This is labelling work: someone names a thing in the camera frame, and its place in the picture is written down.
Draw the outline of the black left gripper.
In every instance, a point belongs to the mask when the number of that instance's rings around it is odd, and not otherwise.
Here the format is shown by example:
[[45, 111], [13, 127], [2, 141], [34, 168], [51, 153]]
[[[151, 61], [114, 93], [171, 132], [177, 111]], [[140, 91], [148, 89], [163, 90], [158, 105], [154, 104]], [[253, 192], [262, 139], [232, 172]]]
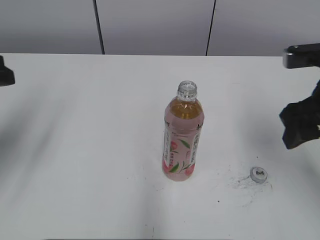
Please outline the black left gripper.
[[11, 86], [15, 84], [14, 72], [5, 66], [4, 57], [0, 56], [0, 86]]

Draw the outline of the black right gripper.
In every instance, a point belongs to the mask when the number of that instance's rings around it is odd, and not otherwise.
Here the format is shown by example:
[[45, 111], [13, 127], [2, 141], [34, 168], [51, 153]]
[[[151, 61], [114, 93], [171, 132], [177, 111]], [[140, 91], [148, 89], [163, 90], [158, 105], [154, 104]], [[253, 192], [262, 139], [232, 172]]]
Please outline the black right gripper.
[[[284, 50], [287, 69], [320, 67], [320, 43], [292, 45]], [[288, 150], [320, 138], [320, 84], [311, 96], [289, 103], [279, 114], [284, 125], [282, 141]]]

